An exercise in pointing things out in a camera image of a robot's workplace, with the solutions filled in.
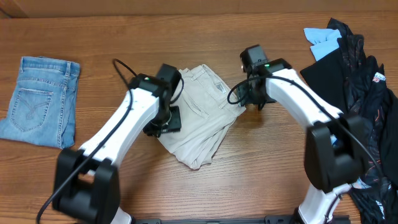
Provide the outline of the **beige khaki shorts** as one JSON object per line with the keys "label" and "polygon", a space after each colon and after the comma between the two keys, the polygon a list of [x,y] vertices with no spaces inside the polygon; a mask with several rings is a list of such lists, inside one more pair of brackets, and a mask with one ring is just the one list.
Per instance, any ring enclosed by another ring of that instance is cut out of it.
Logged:
{"label": "beige khaki shorts", "polygon": [[207,65],[180,73],[184,84],[177,87],[182,93],[174,105],[179,107],[182,127],[161,134],[159,141],[178,161],[197,170],[211,163],[228,129],[246,108],[228,103],[227,97],[235,101],[236,95]]}

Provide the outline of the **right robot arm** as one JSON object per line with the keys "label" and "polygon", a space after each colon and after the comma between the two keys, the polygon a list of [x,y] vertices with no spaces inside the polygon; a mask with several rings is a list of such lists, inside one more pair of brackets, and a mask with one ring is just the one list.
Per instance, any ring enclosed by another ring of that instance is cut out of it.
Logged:
{"label": "right robot arm", "polygon": [[368,168],[358,115],[327,103],[307,86],[284,59],[270,61],[260,45],[240,54],[247,79],[238,85],[238,103],[262,109],[278,102],[305,131],[304,169],[310,185],[291,215],[267,215],[264,223],[350,223],[333,213],[340,200]]}

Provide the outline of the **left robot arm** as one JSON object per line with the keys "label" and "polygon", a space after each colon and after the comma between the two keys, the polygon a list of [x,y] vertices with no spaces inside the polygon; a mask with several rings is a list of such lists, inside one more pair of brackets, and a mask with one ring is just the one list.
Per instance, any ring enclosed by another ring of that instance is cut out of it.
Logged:
{"label": "left robot arm", "polygon": [[83,223],[135,223],[120,207],[119,168],[140,133],[158,138],[180,131],[180,112],[172,97],[182,88],[180,72],[167,64],[154,77],[134,77],[105,125],[78,150],[61,151],[47,203]]}

